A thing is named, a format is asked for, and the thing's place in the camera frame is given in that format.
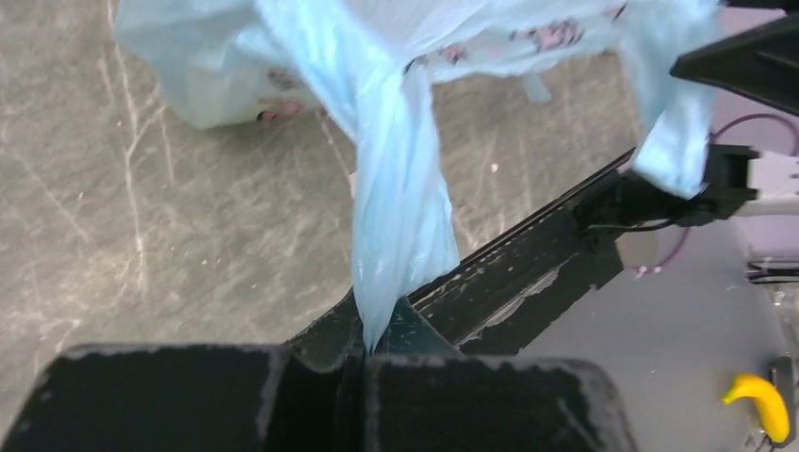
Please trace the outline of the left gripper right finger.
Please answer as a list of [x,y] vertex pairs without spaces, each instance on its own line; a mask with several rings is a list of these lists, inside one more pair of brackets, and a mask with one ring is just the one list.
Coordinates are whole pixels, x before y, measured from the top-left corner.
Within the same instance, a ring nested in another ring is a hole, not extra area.
[[572,358],[372,354],[366,451],[634,451],[619,392]]

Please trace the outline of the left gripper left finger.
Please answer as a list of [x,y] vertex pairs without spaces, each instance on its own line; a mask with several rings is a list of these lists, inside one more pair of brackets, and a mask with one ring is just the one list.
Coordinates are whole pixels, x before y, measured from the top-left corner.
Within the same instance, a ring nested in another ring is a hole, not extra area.
[[87,344],[40,372],[5,451],[331,451],[352,296],[283,344]]

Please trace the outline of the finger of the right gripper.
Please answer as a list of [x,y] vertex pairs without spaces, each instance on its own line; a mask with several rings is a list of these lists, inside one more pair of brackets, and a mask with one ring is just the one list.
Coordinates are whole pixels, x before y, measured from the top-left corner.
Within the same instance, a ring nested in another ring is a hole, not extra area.
[[673,77],[798,114],[798,17],[787,15],[680,56]]

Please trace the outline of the blue printed plastic bag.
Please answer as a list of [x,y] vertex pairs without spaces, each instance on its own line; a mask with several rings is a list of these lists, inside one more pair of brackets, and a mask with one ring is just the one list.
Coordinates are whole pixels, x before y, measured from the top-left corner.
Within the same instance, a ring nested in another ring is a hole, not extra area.
[[615,50],[644,139],[635,172],[682,199],[704,189],[713,89],[677,58],[719,39],[716,1],[122,1],[114,37],[199,129],[320,106],[356,149],[351,269],[373,350],[397,301],[459,262],[432,88],[540,73]]

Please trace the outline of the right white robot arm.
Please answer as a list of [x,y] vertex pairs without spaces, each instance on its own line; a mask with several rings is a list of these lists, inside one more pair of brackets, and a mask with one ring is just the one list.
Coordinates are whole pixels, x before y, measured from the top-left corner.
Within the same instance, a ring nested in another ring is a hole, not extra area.
[[[670,74],[797,115],[798,14],[792,12],[680,56]],[[712,144],[704,180],[706,188],[689,203],[699,223],[798,213],[796,155]]]

